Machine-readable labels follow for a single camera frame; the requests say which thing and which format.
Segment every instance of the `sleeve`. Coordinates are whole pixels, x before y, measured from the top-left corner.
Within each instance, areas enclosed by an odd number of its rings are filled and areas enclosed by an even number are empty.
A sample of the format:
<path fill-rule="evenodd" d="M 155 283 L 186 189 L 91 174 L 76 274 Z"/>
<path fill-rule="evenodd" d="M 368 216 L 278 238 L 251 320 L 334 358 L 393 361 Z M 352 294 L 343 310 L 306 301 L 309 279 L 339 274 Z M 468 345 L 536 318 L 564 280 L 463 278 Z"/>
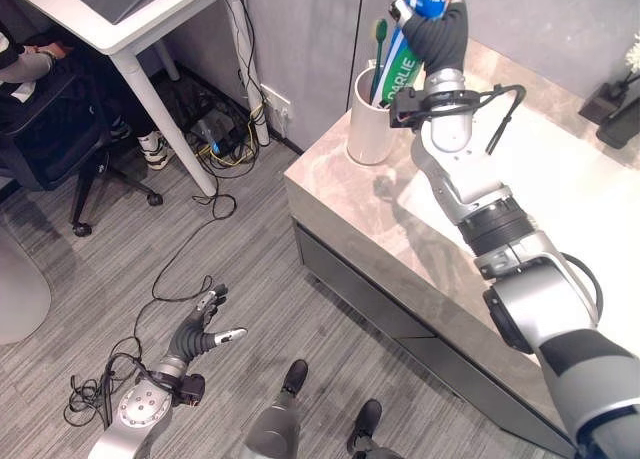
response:
<path fill-rule="evenodd" d="M 0 68 L 0 81 L 12 84 L 37 81 L 51 71 L 51 66 L 47 54 L 20 54 L 13 63 Z"/>
<path fill-rule="evenodd" d="M 467 7 L 452 3 L 442 19 L 427 20 L 414 14 L 402 29 L 411 51 L 424 61 L 428 74 L 440 69 L 463 70 L 469 39 Z"/>
<path fill-rule="evenodd" d="M 13 64 L 18 60 L 18 52 L 11 44 L 9 38 L 0 31 L 0 69 Z"/>

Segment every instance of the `sneaker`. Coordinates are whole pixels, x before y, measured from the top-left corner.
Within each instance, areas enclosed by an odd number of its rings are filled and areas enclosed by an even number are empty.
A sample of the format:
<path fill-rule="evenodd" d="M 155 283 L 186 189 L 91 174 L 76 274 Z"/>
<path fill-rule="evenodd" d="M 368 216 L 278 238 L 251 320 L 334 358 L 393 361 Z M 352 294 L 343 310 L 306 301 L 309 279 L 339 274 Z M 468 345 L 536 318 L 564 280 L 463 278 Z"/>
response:
<path fill-rule="evenodd" d="M 289 368 L 287 375 L 284 378 L 284 383 L 282 384 L 282 390 L 290 392 L 295 397 L 300 389 L 302 389 L 302 385 L 304 381 L 307 379 L 307 373 L 309 372 L 309 366 L 303 359 L 298 359 Z"/>
<path fill-rule="evenodd" d="M 356 439 L 359 437 L 373 437 L 380 418 L 382 417 L 382 405 L 375 399 L 369 399 L 360 409 L 356 422 L 353 425 L 353 431 L 347 439 L 347 451 L 349 454 L 354 453 Z"/>
<path fill-rule="evenodd" d="M 154 171 L 163 169 L 175 155 L 175 152 L 167 144 L 166 139 L 158 131 L 154 131 L 144 138 L 139 137 L 138 142 L 147 161 L 147 166 Z"/>
<path fill-rule="evenodd" d="M 111 132 L 111 142 L 119 142 L 131 137 L 133 129 L 121 118 L 118 118 L 116 122 L 111 124 L 111 130 L 109 132 Z"/>

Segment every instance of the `chair base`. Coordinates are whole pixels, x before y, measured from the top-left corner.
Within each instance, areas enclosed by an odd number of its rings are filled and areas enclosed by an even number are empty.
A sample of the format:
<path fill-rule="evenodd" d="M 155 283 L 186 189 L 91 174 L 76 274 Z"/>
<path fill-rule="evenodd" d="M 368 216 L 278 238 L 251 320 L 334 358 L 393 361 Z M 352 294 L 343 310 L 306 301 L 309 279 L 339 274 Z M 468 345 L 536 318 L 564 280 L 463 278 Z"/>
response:
<path fill-rule="evenodd" d="M 109 163 L 108 152 L 99 152 L 87 161 L 78 173 L 78 183 L 76 184 L 73 206 L 71 207 L 71 218 L 69 220 L 73 228 L 73 233 L 78 237 L 86 237 L 93 232 L 89 224 L 80 222 L 80 215 L 89 197 L 89 191 L 91 190 L 93 181 L 98 174 L 105 174 L 110 179 L 115 179 L 137 191 L 145 193 L 147 195 L 147 203 L 152 207 L 160 206 L 164 203 L 162 196 L 153 189 L 113 167 Z"/>

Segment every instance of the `wall outlet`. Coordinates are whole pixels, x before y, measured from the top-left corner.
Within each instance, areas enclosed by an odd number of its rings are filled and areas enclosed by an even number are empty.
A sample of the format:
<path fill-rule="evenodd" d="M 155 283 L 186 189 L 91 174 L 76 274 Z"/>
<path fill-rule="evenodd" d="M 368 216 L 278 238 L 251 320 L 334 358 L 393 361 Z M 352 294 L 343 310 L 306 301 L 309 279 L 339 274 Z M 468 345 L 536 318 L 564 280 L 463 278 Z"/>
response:
<path fill-rule="evenodd" d="M 291 101 L 277 93 L 272 87 L 260 84 L 262 92 L 267 98 L 267 105 L 279 116 L 281 122 L 290 122 L 293 119 Z"/>

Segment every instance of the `person's hand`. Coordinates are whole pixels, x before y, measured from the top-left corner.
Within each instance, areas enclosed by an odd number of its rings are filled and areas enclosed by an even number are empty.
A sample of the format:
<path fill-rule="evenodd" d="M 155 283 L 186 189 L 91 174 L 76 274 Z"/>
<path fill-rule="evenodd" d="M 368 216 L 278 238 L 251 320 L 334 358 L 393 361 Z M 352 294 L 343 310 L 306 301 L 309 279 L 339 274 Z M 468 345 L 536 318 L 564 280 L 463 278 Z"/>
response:
<path fill-rule="evenodd" d="M 61 42 L 52 42 L 48 46 L 38 48 L 38 51 L 47 51 L 55 56 L 56 59 L 64 59 L 73 51 L 73 47 L 67 47 Z"/>

